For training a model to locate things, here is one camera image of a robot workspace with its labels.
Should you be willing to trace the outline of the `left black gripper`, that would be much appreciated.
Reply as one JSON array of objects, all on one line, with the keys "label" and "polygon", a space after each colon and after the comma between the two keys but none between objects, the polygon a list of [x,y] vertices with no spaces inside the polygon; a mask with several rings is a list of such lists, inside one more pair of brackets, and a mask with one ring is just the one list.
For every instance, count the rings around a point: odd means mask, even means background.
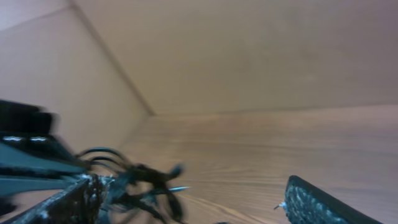
[{"label": "left black gripper", "polygon": [[87,172],[52,134],[55,121],[42,107],[1,100],[1,198],[65,189]]}]

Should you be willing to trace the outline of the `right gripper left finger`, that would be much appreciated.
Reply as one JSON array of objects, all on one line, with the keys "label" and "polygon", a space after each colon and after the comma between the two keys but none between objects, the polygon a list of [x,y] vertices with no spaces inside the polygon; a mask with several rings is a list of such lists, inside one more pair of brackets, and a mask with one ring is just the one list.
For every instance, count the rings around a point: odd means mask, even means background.
[{"label": "right gripper left finger", "polygon": [[83,177],[2,224],[95,224],[105,200],[105,181],[97,175]]}]

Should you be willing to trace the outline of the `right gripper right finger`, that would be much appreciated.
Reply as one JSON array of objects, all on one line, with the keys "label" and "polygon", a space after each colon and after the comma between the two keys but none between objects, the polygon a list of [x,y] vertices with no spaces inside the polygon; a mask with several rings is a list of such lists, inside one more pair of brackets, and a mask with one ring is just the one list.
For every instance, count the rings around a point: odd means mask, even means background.
[{"label": "right gripper right finger", "polygon": [[381,224],[297,175],[288,179],[282,208],[294,224]]}]

